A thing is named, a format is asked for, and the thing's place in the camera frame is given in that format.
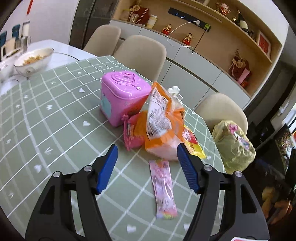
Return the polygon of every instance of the metal screw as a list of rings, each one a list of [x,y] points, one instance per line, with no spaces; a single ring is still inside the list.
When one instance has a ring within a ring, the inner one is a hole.
[[[236,175],[237,177],[241,177],[241,176],[242,176],[242,173],[241,173],[240,171],[235,171],[235,175]]]
[[[86,172],[90,172],[92,170],[92,166],[85,166],[83,170],[85,170]]]
[[[204,165],[204,169],[206,171],[211,171],[212,170],[212,167],[210,165]]]
[[[54,174],[53,174],[54,177],[59,177],[60,175],[61,175],[60,172],[54,172]]]

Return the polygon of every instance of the pink plastic box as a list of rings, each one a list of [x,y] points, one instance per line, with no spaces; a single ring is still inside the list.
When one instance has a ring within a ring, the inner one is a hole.
[[[123,115],[141,110],[151,86],[132,71],[109,72],[102,77],[101,110],[112,126],[123,124]]]

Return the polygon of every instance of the nutrition label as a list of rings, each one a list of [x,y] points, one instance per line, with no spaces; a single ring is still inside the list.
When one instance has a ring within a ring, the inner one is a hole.
[[[165,116],[168,100],[155,87],[152,90],[147,114],[147,136],[150,140],[158,138],[172,129],[170,120]]]

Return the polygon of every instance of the table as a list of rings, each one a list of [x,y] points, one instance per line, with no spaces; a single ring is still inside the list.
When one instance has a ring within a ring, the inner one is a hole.
[[[41,49],[41,48],[47,48],[51,47],[54,49],[54,53],[52,56],[52,59],[50,63],[46,66],[44,71],[56,68],[58,66],[64,65],[64,64],[69,64],[72,62],[76,62],[79,60],[87,59],[87,58],[94,58],[96,57],[95,55],[85,52],[81,49],[77,49],[73,46],[69,46],[64,43],[60,43],[51,39],[39,41],[32,43],[28,47],[28,51],[36,50],[36,49]],[[8,90],[10,90],[13,86],[17,85],[18,82],[23,82],[26,81],[27,78],[19,75],[16,70],[13,73],[13,76],[7,79],[3,84],[0,89],[0,95],[4,94]]]
[[[52,173],[76,172],[104,155],[114,143],[119,149],[118,160],[107,189],[97,197],[111,237],[128,241],[183,239],[184,224],[191,222],[199,196],[189,189],[179,162],[170,162],[178,217],[156,220],[148,165],[156,157],[143,148],[128,152],[123,127],[113,128],[99,109],[101,77],[123,69],[129,70],[112,56],[82,60],[35,74],[1,96],[0,205],[22,235]],[[207,163],[224,171],[205,122],[186,106],[185,110],[185,124],[203,147]],[[84,235],[75,192],[71,199],[76,231]],[[223,200],[221,191],[213,234],[220,226]],[[128,225],[135,226],[136,232],[128,233]]]

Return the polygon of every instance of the picture frame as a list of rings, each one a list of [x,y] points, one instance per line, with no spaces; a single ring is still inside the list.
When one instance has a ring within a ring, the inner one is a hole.
[[[263,50],[263,52],[265,52],[266,55],[270,58],[271,43],[260,30],[257,35],[256,43]]]

